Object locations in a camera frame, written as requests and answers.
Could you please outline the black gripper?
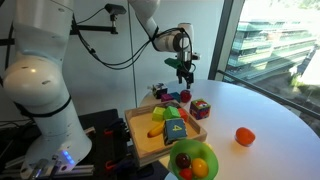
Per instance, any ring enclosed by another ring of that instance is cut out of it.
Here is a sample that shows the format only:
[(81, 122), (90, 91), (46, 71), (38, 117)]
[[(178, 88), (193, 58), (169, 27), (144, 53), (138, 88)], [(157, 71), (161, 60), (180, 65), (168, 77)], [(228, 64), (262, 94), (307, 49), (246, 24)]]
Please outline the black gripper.
[(185, 80), (186, 87), (190, 88), (194, 82), (194, 71), (196, 70), (196, 65), (193, 63), (193, 60), (199, 60), (200, 54), (196, 52), (179, 52), (177, 59), (179, 62), (176, 70), (178, 82), (182, 83), (182, 80)]

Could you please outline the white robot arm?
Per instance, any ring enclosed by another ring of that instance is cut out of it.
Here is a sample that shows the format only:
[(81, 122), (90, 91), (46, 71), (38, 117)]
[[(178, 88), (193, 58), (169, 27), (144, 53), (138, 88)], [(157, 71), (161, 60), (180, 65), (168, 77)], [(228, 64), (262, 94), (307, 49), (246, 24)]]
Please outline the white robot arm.
[(73, 28), (87, 51), (102, 65), (122, 70), (135, 63), (137, 53), (152, 43), (160, 52), (177, 53), (177, 76), (187, 88), (193, 83), (190, 72), (194, 53), (193, 26), (180, 23), (159, 31), (153, 19), (160, 0), (127, 0), (148, 35), (148, 41), (128, 60), (103, 62), (82, 39), (74, 17), (74, 0), (17, 0), (13, 27), (15, 62), (6, 68), (3, 88), (21, 113), (36, 122), (41, 135), (28, 148), (20, 169), (23, 180), (53, 177), (71, 172), (92, 148), (83, 130), (62, 75), (62, 64)]

